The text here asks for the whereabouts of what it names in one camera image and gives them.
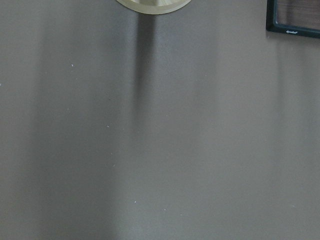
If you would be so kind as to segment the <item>wooden stand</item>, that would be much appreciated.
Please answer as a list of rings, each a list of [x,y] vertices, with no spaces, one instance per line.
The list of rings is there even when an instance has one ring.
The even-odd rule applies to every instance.
[[[147,15],[163,15],[175,12],[191,0],[117,0],[124,7]]]

